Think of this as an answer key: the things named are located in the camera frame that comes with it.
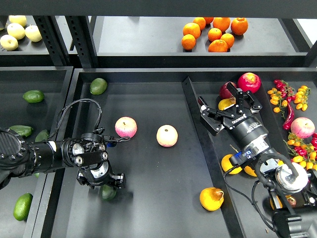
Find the screw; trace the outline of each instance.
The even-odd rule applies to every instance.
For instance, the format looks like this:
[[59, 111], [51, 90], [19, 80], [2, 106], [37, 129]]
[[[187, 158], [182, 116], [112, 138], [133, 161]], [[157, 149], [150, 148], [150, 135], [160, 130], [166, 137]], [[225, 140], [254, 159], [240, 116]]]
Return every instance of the screw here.
[[103, 153], [102, 153], [102, 159], [103, 159], [104, 161], [107, 161], [107, 159], [108, 159], [108, 153], [107, 153], [107, 152], [103, 152]]
[[75, 164], [77, 164], [78, 166], [81, 166], [83, 164], [83, 158], [81, 158], [80, 156], [77, 156], [75, 159]]
[[104, 144], [100, 144], [100, 145], [99, 145], [99, 149], [100, 149], [101, 151], [104, 151], [104, 150], [106, 150], [106, 147], [105, 147]]

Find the yellow fruit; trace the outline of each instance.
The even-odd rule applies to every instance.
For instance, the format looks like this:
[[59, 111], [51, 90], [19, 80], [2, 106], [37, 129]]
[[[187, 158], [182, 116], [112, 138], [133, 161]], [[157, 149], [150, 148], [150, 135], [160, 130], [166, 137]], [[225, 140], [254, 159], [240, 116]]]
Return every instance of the yellow fruit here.
[[225, 110], [228, 107], [230, 107], [231, 105], [236, 104], [236, 99], [235, 98], [226, 98], [226, 99], [222, 99], [219, 104], [218, 104], [218, 109], [219, 110]]
[[250, 166], [246, 166], [244, 169], [244, 172], [246, 172], [248, 175], [251, 175], [253, 177], [257, 177], [256, 173]]
[[219, 209], [223, 203], [223, 191], [220, 188], [208, 187], [201, 191], [199, 200], [208, 211]]
[[[229, 158], [233, 156], [232, 154], [228, 154], [226, 156], [224, 156], [221, 160], [221, 167], [223, 169], [223, 171], [227, 172], [229, 169], [231, 169], [233, 166], [231, 164], [231, 162], [229, 161]], [[237, 167], [236, 169], [234, 169], [233, 171], [231, 171], [229, 174], [231, 175], [235, 175], [239, 172], [242, 171], [241, 167]]]

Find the red pepper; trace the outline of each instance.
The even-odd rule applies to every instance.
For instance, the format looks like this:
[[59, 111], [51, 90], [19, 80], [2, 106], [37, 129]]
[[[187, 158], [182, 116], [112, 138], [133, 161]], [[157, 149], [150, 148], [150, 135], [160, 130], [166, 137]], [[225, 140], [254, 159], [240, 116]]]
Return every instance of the red pepper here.
[[294, 109], [289, 103], [287, 104], [287, 112], [288, 112], [288, 115], [283, 124], [283, 129], [285, 130], [289, 130], [291, 128], [291, 124], [294, 120]]

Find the orange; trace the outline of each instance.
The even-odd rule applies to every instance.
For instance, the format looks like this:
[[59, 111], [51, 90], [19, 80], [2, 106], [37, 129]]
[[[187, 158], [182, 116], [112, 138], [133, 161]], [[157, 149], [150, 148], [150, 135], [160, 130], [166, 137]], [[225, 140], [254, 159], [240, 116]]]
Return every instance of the orange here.
[[196, 17], [194, 20], [193, 20], [194, 23], [197, 23], [200, 27], [200, 30], [202, 31], [205, 26], [206, 26], [206, 20], [203, 18], [203, 17]]
[[191, 50], [195, 47], [195, 45], [196, 45], [196, 39], [193, 35], [187, 34], [183, 36], [182, 46], [184, 49]]
[[237, 36], [243, 35], [248, 29], [248, 21], [244, 17], [237, 17], [231, 23], [231, 31]]
[[209, 25], [213, 21], [213, 17], [204, 17], [204, 19], [206, 21], [206, 25]]
[[228, 46], [224, 40], [215, 40], [209, 45], [208, 51], [209, 52], [227, 52]]
[[225, 32], [230, 26], [229, 17], [215, 17], [213, 19], [213, 27], [220, 29], [220, 31]]
[[200, 37], [200, 27], [197, 23], [187, 23], [183, 28], [183, 35], [191, 34], [197, 39]]
[[230, 49], [233, 46], [234, 36], [231, 35], [230, 33], [223, 34], [220, 39], [224, 40], [227, 43], [228, 49]]
[[210, 41], [220, 40], [222, 32], [218, 28], [212, 28], [208, 32], [208, 39]]
[[[233, 156], [233, 154], [228, 154], [228, 155], [224, 156], [221, 160], [221, 167], [222, 167], [223, 171], [225, 171], [225, 172], [227, 172], [229, 169], [231, 169], [233, 167], [230, 160], [229, 160], [231, 156]], [[235, 175], [241, 171], [242, 171], [242, 168], [237, 167], [233, 171], [231, 171], [229, 174]]]

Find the red chili pepper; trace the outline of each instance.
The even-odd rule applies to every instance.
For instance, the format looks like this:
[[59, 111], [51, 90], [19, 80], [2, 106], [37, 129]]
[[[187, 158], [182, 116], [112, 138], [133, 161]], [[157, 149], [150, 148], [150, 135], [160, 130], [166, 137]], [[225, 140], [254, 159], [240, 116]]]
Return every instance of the red chili pepper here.
[[283, 129], [284, 130], [289, 130], [291, 128], [291, 124], [294, 120], [294, 109], [292, 108], [292, 106], [288, 103], [287, 104], [287, 118], [283, 124]]
[[307, 150], [301, 149], [297, 152], [300, 156], [305, 156], [307, 155]]

